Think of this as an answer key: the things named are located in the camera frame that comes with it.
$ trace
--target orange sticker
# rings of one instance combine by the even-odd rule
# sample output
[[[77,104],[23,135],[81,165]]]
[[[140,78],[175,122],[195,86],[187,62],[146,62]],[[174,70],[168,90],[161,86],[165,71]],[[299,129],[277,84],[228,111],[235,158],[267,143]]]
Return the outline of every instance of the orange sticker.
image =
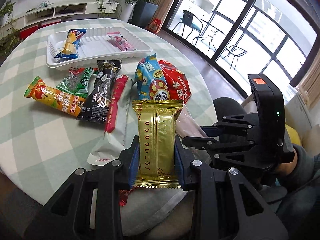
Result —
[[[262,78],[255,78],[253,79],[253,81],[256,82],[258,85],[266,84]]]

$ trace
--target teal cushion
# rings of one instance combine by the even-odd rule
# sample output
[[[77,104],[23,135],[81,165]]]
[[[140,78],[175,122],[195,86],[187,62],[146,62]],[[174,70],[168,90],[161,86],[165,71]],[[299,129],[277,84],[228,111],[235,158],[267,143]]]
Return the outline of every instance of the teal cushion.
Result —
[[[191,24],[191,26],[196,30],[196,31],[201,31],[201,28],[198,26],[198,25],[196,25],[195,23],[192,23]]]

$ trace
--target yellow cushion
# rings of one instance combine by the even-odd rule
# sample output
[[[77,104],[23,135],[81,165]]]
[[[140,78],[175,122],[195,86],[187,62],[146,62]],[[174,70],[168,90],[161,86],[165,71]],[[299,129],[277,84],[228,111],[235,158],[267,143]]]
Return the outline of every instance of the yellow cushion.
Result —
[[[293,129],[292,127],[290,127],[289,125],[285,125],[285,127],[288,131],[291,142],[302,146],[302,143],[301,143],[301,140],[300,140],[300,137],[299,137],[299,134],[297,133],[297,131],[295,129]]]

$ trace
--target black snack package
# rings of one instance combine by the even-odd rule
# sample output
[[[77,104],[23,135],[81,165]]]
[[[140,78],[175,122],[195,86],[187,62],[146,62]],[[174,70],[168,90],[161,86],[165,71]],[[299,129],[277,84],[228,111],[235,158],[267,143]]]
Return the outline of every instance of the black snack package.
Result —
[[[121,60],[98,60],[99,68],[94,90],[87,97],[77,120],[105,123],[111,102],[111,90],[117,73],[121,69]]]

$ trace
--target tiled floor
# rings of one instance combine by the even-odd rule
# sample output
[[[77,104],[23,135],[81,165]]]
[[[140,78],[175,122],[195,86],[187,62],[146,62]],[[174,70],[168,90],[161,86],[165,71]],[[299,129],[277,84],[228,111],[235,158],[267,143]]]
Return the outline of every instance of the tiled floor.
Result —
[[[176,47],[196,66],[209,89],[212,100],[219,97],[230,97],[242,103],[244,98],[236,89],[198,54],[163,30],[157,35]]]

